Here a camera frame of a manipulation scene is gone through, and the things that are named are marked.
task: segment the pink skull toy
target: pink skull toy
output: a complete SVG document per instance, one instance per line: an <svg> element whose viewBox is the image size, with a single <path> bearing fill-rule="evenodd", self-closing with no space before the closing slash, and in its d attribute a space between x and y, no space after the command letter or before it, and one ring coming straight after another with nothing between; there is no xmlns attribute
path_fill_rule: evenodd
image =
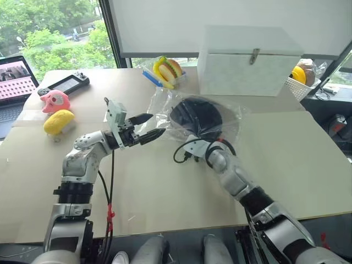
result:
<svg viewBox="0 0 352 264"><path fill-rule="evenodd" d="M45 102L45 106L42 109L43 113L55 113L61 109L68 110L70 108L70 100L67 94L59 90L48 92L46 95L41 96L40 100Z"/></svg>

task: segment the beige table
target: beige table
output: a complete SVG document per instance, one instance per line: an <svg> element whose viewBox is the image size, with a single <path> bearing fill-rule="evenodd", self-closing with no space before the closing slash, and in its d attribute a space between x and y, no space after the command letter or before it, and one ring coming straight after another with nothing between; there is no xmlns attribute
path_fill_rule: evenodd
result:
<svg viewBox="0 0 352 264"><path fill-rule="evenodd" d="M0 242L42 241L61 180L63 157L81 134L107 128L103 96L125 104L128 115L145 112L154 86L140 70L86 70L91 87L72 99L79 125L60 142L40 121L18 122L0 147ZM195 69L184 90L197 91ZM49 72L45 82L67 75ZM41 105L31 96L24 111ZM253 178L298 218L352 209L352 169L334 142L289 91L278 97L231 97L253 114L243 121L236 144ZM245 224L241 206L220 187L204 163L172 161L179 142L157 140L116 151L114 235ZM109 182L111 157L100 169ZM105 233L106 201L97 179L92 197L94 234Z"/></svg>

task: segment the plastic bag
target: plastic bag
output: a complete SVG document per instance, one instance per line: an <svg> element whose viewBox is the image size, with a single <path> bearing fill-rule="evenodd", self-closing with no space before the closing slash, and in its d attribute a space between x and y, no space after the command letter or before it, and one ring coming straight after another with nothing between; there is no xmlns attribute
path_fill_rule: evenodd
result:
<svg viewBox="0 0 352 264"><path fill-rule="evenodd" d="M318 79L325 72L327 63L323 62L317 66L312 59L300 59L297 66L301 67L306 74L305 85L315 87L319 83Z"/></svg>
<svg viewBox="0 0 352 264"><path fill-rule="evenodd" d="M156 87L148 113L154 116L138 131L165 128L164 139L185 141L189 135L213 141L235 142L240 121L249 110L227 100L216 100Z"/></svg>

